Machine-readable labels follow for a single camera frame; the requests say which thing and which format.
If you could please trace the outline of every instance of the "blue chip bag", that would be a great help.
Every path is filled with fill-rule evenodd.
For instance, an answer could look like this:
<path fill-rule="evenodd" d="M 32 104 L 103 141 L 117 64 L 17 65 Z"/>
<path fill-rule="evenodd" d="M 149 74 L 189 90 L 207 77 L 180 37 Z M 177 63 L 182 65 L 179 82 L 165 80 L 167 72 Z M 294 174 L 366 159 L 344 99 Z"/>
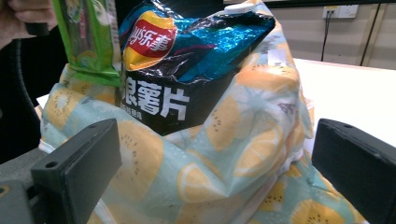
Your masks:
<path fill-rule="evenodd" d="M 184 19 L 158 0 L 143 1 L 119 31 L 120 106 L 162 135 L 202 124 L 274 27 L 273 17 L 252 11 Z"/>

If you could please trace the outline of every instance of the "power socket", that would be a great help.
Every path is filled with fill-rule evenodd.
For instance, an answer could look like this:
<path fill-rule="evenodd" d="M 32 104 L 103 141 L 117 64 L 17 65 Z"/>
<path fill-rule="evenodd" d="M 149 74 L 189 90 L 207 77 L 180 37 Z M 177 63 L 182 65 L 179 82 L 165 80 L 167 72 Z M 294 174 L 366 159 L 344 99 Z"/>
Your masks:
<path fill-rule="evenodd" d="M 358 5 L 340 6 L 338 18 L 355 18 L 358 13 Z"/>
<path fill-rule="evenodd" d="M 323 15 L 322 18 L 326 19 L 328 17 L 328 12 L 331 13 L 332 15 L 330 16 L 330 18 L 338 18 L 338 14 L 340 11 L 340 7 L 339 6 L 327 6 L 323 8 Z"/>

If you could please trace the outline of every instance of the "table surface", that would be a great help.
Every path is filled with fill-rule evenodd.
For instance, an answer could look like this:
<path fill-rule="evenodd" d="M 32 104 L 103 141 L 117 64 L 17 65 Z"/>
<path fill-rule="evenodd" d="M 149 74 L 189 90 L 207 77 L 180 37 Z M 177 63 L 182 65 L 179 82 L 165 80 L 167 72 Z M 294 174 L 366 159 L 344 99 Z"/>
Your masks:
<path fill-rule="evenodd" d="M 396 147 L 396 71 L 294 59 L 315 124 L 335 119 Z M 306 140 L 312 151 L 315 139 Z"/>

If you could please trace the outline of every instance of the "white wall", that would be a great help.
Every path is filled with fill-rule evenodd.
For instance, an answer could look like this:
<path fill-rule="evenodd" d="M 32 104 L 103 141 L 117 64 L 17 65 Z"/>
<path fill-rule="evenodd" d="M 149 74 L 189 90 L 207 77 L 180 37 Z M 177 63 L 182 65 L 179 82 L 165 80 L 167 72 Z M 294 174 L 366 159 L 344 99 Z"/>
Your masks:
<path fill-rule="evenodd" d="M 387 6 L 369 66 L 396 70 L 396 4 Z"/>
<path fill-rule="evenodd" d="M 372 5 L 359 6 L 355 19 L 330 23 L 324 62 L 359 65 L 359 50 Z M 294 58 L 320 61 L 325 20 L 323 7 L 272 9 L 283 26 Z M 368 66 L 396 70 L 396 4 L 388 4 Z"/>

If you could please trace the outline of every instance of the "fabric with fruit pattern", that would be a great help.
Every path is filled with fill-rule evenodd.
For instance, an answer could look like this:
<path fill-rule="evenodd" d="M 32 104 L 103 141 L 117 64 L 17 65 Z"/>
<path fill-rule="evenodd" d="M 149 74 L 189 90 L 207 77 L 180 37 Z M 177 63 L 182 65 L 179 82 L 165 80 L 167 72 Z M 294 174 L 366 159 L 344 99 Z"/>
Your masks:
<path fill-rule="evenodd" d="M 271 14 L 262 1 L 249 1 Z M 268 49 L 288 52 L 268 65 Z M 363 218 L 312 167 L 312 124 L 280 24 L 241 64 L 206 121 L 160 136 L 115 106 L 117 90 L 68 66 L 47 102 L 40 148 L 116 119 L 122 166 L 89 223 L 353 223 Z"/>

